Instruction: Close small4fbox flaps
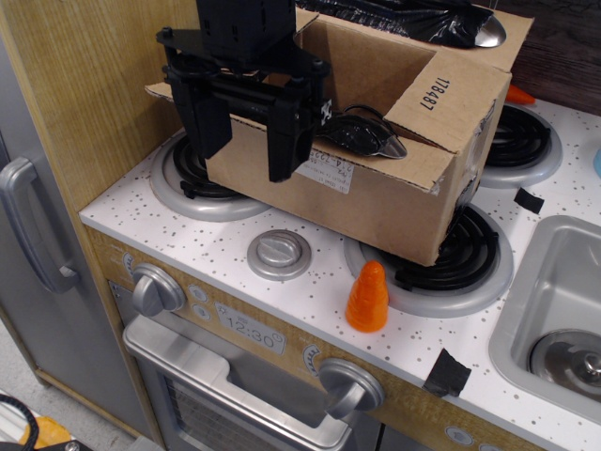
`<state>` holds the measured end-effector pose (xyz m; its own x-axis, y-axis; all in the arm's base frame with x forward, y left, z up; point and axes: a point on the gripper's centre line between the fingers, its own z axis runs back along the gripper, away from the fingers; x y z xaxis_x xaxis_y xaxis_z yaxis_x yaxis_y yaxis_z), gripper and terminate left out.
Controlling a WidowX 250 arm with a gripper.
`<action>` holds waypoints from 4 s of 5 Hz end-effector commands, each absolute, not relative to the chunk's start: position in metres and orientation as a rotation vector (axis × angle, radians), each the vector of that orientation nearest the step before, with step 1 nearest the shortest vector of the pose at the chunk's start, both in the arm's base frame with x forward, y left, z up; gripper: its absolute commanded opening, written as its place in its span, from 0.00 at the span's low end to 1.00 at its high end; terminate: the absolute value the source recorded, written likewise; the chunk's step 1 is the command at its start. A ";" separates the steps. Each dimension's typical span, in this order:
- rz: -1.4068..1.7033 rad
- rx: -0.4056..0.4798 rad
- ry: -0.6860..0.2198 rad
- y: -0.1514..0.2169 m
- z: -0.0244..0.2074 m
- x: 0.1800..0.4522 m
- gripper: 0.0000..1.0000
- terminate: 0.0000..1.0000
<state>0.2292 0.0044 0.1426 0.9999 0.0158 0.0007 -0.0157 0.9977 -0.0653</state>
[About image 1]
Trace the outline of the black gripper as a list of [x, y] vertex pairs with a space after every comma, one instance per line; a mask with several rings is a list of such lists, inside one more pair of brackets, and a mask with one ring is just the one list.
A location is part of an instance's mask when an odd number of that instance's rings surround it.
[[323, 94], [330, 64], [295, 41], [293, 1], [199, 1], [196, 8], [199, 28], [165, 26], [156, 35], [193, 149], [210, 159], [232, 139], [228, 104], [253, 118], [270, 108], [269, 179], [289, 179], [308, 159], [316, 124], [330, 116]]

